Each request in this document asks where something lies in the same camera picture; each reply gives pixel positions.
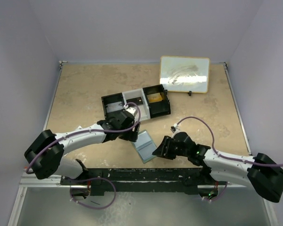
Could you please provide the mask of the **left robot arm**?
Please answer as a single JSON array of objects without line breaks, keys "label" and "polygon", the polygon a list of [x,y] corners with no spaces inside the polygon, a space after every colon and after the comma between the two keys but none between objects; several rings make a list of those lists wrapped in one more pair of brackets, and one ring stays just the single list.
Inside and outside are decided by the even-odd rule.
[{"label": "left robot arm", "polygon": [[54,134],[44,130],[25,151],[29,163],[27,174],[38,179],[52,175],[65,176],[82,185],[91,177],[89,170],[79,159],[70,160],[66,155],[74,150],[93,144],[102,144],[121,138],[135,142],[140,126],[140,113],[135,108],[120,111],[115,117],[100,120],[86,127]]}]

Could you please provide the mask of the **green card holder wallet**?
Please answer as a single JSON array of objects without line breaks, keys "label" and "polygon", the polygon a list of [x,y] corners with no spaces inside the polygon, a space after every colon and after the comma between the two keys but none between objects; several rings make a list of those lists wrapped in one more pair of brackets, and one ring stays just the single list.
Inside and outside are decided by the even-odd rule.
[{"label": "green card holder wallet", "polygon": [[132,145],[144,164],[156,157],[152,153],[156,150],[157,146],[147,130],[140,131],[136,142],[132,142]]}]

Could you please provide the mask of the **black white sorting tray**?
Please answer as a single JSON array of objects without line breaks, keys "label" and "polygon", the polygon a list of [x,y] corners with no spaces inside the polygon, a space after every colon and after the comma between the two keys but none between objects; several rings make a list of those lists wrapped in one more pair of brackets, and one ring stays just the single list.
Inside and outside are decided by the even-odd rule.
[{"label": "black white sorting tray", "polygon": [[167,91],[155,85],[101,97],[105,118],[116,116],[128,102],[141,111],[141,121],[170,115],[171,107]]}]

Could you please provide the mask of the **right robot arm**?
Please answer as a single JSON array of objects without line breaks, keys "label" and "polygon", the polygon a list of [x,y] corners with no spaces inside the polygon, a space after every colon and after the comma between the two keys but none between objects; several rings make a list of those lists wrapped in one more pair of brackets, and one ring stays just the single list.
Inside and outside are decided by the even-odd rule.
[{"label": "right robot arm", "polygon": [[217,151],[195,143],[185,132],[164,136],[152,154],[169,160],[186,157],[193,165],[204,169],[200,179],[205,184],[224,181],[246,186],[275,203],[283,194],[283,168],[266,154],[240,156]]}]

